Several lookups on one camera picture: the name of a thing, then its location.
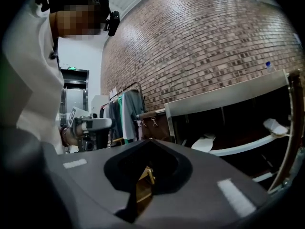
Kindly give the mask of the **white cloth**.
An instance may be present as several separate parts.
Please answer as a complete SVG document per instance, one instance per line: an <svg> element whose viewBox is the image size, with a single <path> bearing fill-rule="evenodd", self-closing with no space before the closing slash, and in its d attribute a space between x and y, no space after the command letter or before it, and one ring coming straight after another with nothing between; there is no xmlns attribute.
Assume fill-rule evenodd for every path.
<svg viewBox="0 0 305 229"><path fill-rule="evenodd" d="M263 126L274 136L282 137L288 133L288 128L279 124L275 119L268 118L263 122Z"/></svg>

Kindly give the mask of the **metal clothes rack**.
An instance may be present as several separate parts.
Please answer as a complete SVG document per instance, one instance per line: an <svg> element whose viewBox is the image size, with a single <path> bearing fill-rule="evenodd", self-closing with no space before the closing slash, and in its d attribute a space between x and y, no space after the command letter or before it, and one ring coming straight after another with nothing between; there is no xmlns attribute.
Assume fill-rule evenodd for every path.
<svg viewBox="0 0 305 229"><path fill-rule="evenodd" d="M140 85L140 83L134 82L134 83L124 87L121 91L117 92L117 95L115 97L113 97L111 100L109 100L109 102L101 108L100 116L103 118L110 118L110 115L109 115L110 102L118 102L119 96L121 96L121 95L123 96L123 94L125 92L132 90L132 89L139 91L139 93L141 95L141 99L142 99L142 104L143 104L143 113L145 113L146 109L145 109L145 103L144 103L144 96L142 94L142 86ZM124 144L128 144L133 141L132 140L128 141L128 140L124 139L123 137L112 141L111 140L111 129L110 129L109 142L110 142L110 147L114 147L114 146L121 146Z"/></svg>

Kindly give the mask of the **metal elevator door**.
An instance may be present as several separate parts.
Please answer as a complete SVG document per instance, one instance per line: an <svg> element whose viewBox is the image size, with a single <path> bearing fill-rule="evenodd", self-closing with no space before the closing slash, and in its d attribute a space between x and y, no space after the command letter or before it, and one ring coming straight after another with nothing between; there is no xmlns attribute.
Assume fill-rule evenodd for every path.
<svg viewBox="0 0 305 229"><path fill-rule="evenodd" d="M61 92L61 105L59 108L59 125L67 126L73 107L88 111L88 70L68 70L61 68L64 78L64 87Z"/></svg>

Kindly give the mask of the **black shelf unit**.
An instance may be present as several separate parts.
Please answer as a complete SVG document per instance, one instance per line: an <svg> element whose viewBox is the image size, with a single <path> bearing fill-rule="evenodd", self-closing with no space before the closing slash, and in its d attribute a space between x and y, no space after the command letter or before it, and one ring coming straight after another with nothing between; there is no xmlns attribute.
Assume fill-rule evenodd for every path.
<svg viewBox="0 0 305 229"><path fill-rule="evenodd" d="M227 161L273 194L286 186L302 163L305 106L300 71L276 71L245 82L173 101L165 112L174 143L191 148L214 134L208 153ZM288 128L272 135L263 122Z"/></svg>

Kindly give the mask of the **green garment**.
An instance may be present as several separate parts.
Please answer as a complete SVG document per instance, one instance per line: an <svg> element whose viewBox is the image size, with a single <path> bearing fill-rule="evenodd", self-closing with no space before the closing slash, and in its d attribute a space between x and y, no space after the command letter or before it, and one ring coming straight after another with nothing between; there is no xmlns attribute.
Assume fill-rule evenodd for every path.
<svg viewBox="0 0 305 229"><path fill-rule="evenodd" d="M122 95L118 97L118 104L120 109L120 120L121 120L121 126L122 126L122 134L124 134L124 125L123 125L123 112L122 112Z"/></svg>

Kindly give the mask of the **white cloth shelf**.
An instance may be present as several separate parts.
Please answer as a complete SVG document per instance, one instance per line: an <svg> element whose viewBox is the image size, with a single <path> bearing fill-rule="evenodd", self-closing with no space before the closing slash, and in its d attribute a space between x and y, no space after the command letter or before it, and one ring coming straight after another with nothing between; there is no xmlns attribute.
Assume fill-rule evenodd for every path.
<svg viewBox="0 0 305 229"><path fill-rule="evenodd" d="M214 134L204 134L191 146L191 149L208 153L212 150L214 140Z"/></svg>

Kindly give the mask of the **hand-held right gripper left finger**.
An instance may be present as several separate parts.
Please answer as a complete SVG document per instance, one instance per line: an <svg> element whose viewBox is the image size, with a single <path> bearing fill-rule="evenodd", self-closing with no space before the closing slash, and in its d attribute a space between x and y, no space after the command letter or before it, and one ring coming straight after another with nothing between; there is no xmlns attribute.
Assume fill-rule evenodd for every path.
<svg viewBox="0 0 305 229"><path fill-rule="evenodd" d="M146 143L63 155L58 155L49 143L41 144L45 173L74 229L151 229L115 215L126 208L130 193L116 190L104 173L109 158Z"/></svg>

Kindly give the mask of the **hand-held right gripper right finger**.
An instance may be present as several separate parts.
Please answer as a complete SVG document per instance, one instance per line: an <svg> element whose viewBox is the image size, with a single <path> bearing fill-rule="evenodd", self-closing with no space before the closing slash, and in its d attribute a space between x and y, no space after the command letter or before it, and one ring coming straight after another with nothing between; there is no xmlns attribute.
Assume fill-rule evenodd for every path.
<svg viewBox="0 0 305 229"><path fill-rule="evenodd" d="M223 159L165 141L152 140L173 155L186 175L177 191L154 195L137 225L146 229L227 229L258 211L267 192Z"/></svg>

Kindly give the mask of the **person's left hand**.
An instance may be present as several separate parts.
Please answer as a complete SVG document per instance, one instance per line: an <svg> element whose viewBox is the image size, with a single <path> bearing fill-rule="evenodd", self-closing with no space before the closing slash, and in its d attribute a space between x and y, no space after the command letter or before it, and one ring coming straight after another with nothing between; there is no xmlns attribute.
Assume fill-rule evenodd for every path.
<svg viewBox="0 0 305 229"><path fill-rule="evenodd" d="M79 139L83 136L83 130L81 125L76 125L72 128L68 128L66 131L66 141L70 146L78 146Z"/></svg>

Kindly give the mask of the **dark garment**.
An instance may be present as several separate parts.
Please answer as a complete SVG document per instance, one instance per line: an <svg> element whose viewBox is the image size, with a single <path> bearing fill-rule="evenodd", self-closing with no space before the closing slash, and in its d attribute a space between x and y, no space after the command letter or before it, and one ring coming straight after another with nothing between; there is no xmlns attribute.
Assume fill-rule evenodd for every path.
<svg viewBox="0 0 305 229"><path fill-rule="evenodd" d="M120 114L120 106L118 102L110 102L109 115L113 121L113 127L111 129L111 140L119 139L123 137L122 134L122 122Z"/></svg>

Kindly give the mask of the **person's white shirt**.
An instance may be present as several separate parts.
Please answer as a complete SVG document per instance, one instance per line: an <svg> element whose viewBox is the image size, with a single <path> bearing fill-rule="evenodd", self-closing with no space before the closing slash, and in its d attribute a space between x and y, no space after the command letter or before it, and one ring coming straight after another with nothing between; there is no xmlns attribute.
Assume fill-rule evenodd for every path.
<svg viewBox="0 0 305 229"><path fill-rule="evenodd" d="M0 126L25 130L63 154L56 116L64 79L53 57L49 15L35 0L26 0L4 34Z"/></svg>

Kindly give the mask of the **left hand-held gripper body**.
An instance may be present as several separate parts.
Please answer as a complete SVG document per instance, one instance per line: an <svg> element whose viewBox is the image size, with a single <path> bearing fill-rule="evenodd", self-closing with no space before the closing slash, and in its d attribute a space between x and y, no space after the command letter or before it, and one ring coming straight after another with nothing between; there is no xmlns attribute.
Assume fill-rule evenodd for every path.
<svg viewBox="0 0 305 229"><path fill-rule="evenodd" d="M107 148L112 119L94 118L89 112L73 107L69 128L81 125L83 136L78 141L78 151L93 151Z"/></svg>

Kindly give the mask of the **grey garment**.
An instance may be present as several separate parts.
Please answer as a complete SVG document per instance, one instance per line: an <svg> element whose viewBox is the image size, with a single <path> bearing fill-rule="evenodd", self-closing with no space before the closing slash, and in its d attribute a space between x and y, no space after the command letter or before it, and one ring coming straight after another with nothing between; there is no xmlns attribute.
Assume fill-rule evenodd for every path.
<svg viewBox="0 0 305 229"><path fill-rule="evenodd" d="M139 91L129 90L122 97L122 133L130 141L139 139L138 117L143 113L143 104Z"/></svg>

